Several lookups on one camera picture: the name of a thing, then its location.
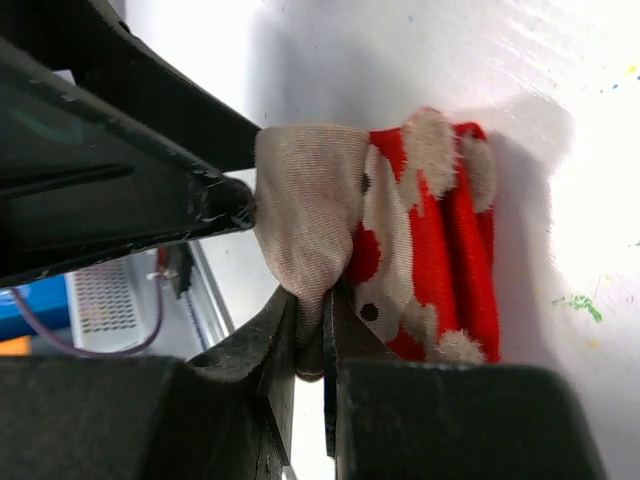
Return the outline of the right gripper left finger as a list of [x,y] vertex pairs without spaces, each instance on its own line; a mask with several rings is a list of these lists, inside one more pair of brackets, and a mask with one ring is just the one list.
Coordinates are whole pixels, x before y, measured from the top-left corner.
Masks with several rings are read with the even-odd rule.
[[278,479],[290,462],[295,299],[277,290],[190,361],[1,361],[5,479]]

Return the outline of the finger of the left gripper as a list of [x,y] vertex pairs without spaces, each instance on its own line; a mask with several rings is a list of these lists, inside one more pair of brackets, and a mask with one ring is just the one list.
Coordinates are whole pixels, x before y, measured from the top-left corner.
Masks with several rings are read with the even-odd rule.
[[78,83],[213,167],[255,166],[259,127],[200,88],[140,38],[107,1],[71,1],[83,39]]
[[1,283],[252,227],[249,187],[1,45]]

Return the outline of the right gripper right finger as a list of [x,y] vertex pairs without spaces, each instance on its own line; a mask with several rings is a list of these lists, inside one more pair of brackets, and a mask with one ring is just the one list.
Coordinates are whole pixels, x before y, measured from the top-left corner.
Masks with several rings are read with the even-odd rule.
[[556,373],[408,362],[324,299],[326,448],[340,479],[602,479],[584,411]]

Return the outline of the beige red reindeer sock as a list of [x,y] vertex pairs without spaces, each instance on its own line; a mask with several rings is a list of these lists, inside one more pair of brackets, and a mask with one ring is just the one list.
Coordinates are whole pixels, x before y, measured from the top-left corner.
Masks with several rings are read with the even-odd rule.
[[296,370],[324,373],[323,299],[345,281],[353,313],[408,361],[496,363],[497,174],[487,135],[424,108],[377,131],[309,123],[255,140],[262,255],[298,301]]

